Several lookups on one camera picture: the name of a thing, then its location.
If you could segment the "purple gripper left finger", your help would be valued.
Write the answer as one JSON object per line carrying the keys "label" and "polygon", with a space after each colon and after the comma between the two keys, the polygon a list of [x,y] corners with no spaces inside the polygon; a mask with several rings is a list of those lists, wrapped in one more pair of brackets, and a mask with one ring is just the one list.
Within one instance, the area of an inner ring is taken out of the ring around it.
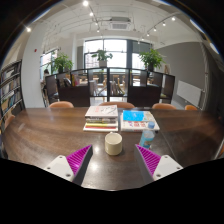
{"label": "purple gripper left finger", "polygon": [[68,156],[59,155],[45,167],[45,170],[81,185],[92,155],[92,146],[88,145]]}

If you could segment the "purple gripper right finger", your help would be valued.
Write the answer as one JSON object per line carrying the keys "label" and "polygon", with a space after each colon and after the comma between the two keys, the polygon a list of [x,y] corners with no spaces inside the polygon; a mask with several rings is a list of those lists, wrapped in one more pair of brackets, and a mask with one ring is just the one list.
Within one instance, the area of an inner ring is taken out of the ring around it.
{"label": "purple gripper right finger", "polygon": [[134,154],[145,182],[159,180],[182,169],[169,155],[159,156],[140,145],[135,146]]}

